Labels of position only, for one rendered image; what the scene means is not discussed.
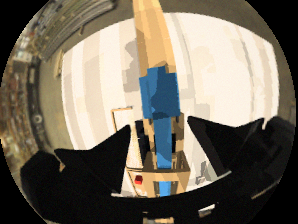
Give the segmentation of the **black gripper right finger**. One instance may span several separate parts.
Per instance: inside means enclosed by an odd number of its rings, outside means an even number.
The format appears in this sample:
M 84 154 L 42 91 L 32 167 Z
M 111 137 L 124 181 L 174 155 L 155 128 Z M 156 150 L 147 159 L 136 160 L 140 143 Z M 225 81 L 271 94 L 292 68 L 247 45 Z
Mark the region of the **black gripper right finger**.
M 220 177 L 230 171 L 227 167 L 230 167 L 238 152 L 241 152 L 247 137 L 263 127 L 263 117 L 233 127 L 233 125 L 214 123 L 212 120 L 204 120 L 197 116 L 188 116 L 188 124 L 200 147 L 204 149 L 214 172 Z

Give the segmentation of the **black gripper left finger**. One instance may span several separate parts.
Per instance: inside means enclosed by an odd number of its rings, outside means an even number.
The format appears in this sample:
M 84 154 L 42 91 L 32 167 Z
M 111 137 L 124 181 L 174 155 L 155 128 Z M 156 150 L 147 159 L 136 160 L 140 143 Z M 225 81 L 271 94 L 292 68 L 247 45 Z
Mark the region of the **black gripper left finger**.
M 90 149 L 53 149 L 61 163 L 72 168 L 89 171 L 98 181 L 113 190 L 112 193 L 121 194 L 124 181 L 125 164 L 128 160 L 130 147 L 130 124 L 118 129 L 108 139 Z

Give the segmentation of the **small red block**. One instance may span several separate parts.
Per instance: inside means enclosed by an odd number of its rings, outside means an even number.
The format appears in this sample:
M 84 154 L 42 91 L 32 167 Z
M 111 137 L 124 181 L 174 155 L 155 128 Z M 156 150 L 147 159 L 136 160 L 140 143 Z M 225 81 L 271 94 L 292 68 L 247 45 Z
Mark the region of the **small red block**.
M 136 179 L 134 179 L 134 183 L 141 185 L 142 183 L 142 176 L 136 176 Z

